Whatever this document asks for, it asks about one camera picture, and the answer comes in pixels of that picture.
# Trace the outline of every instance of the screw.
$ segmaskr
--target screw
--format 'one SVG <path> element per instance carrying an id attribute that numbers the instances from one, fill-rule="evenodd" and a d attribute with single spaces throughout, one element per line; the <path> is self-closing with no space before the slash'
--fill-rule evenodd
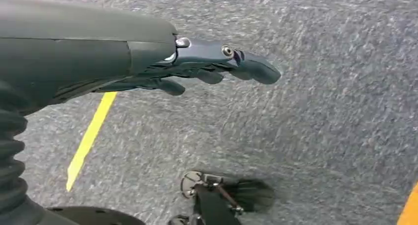
<path id="1" fill-rule="evenodd" d="M 232 48 L 230 48 L 229 46 L 222 46 L 222 53 L 226 56 L 226 57 L 232 57 L 234 55 L 234 51 L 232 50 Z"/>
<path id="2" fill-rule="evenodd" d="M 244 208 L 241 207 L 241 206 L 235 207 L 234 210 L 235 210 L 235 212 L 237 212 L 240 215 L 243 214 L 243 212 L 244 212 Z"/>
<path id="3" fill-rule="evenodd" d="M 175 41 L 175 43 L 177 44 L 177 46 L 184 46 L 184 41 L 183 41 L 183 40 L 181 40 L 181 39 L 177 39 L 177 40 Z"/>
<path id="4" fill-rule="evenodd" d="M 194 195 L 196 194 L 196 191 L 195 191 L 194 189 L 191 189 L 191 190 L 189 190 L 189 191 L 187 192 L 187 194 L 188 194 L 189 196 L 194 196 Z"/>

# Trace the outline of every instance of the metal bolt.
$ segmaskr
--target metal bolt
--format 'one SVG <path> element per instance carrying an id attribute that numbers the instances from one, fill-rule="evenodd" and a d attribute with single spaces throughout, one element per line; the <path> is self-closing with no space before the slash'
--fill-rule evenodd
<path id="1" fill-rule="evenodd" d="M 190 47 L 191 42 L 188 38 L 182 37 L 182 38 L 177 39 L 175 41 L 175 44 L 177 47 L 185 48 L 185 47 Z"/>
<path id="2" fill-rule="evenodd" d="M 189 190 L 189 191 L 187 192 L 187 194 L 188 194 L 189 196 L 194 196 L 194 195 L 196 194 L 196 191 L 195 191 L 194 189 L 191 189 L 191 190 Z"/>
<path id="3" fill-rule="evenodd" d="M 227 45 L 222 46 L 222 53 L 226 56 L 226 57 L 232 57 L 234 55 L 234 51 L 232 50 L 232 48 L 230 48 Z"/>
<path id="4" fill-rule="evenodd" d="M 244 208 L 241 207 L 241 206 L 237 206 L 237 207 L 233 208 L 233 210 L 235 210 L 235 212 L 237 212 L 240 215 L 243 214 L 243 212 L 244 212 Z"/>
<path id="5" fill-rule="evenodd" d="M 177 39 L 177 40 L 175 41 L 175 43 L 176 43 L 176 45 L 177 45 L 177 46 L 184 46 L 184 41 L 183 41 L 183 40 L 181 40 L 181 39 Z"/>

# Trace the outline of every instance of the yellow floor marking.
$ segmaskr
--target yellow floor marking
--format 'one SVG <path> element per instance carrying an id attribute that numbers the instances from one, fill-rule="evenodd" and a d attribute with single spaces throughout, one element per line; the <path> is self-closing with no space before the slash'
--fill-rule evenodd
<path id="1" fill-rule="evenodd" d="M 90 125 L 83 136 L 83 139 L 81 140 L 80 146 L 78 146 L 77 152 L 75 153 L 74 158 L 72 159 L 67 169 L 67 191 L 71 190 L 72 185 L 78 176 L 78 173 L 83 167 L 84 159 L 93 146 L 94 140 L 96 139 L 96 136 L 100 131 L 106 115 L 116 98 L 116 94 L 117 92 L 109 92 L 103 95 L 102 101 L 97 107 L 96 113 L 94 114 L 93 119 L 90 122 Z"/>
<path id="2" fill-rule="evenodd" d="M 418 183 L 409 195 L 404 210 L 399 217 L 398 225 L 418 225 Z"/>

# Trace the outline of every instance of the prosthetic arm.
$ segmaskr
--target prosthetic arm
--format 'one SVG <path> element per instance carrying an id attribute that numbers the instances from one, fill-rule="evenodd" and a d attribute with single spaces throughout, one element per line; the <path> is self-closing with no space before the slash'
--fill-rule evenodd
<path id="1" fill-rule="evenodd" d="M 167 79 L 263 84 L 280 73 L 265 59 L 216 41 L 178 37 L 170 23 L 130 12 L 45 0 L 0 0 L 0 224 L 75 225 L 27 196 L 14 160 L 26 115 L 90 92 L 135 88 L 180 95 Z"/>

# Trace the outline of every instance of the gray carpet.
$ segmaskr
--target gray carpet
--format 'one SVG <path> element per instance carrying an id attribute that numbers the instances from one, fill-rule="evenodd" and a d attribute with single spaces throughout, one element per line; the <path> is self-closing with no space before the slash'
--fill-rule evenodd
<path id="1" fill-rule="evenodd" d="M 190 168 L 265 179 L 279 199 L 244 224 L 392 225 L 418 180 L 418 0 L 67 0 L 168 19 L 266 55 L 262 86 L 182 80 L 181 97 L 120 93 L 72 192 L 66 168 L 101 95 L 30 117 L 24 177 L 45 206 L 83 204 L 161 225 L 188 211 Z"/>

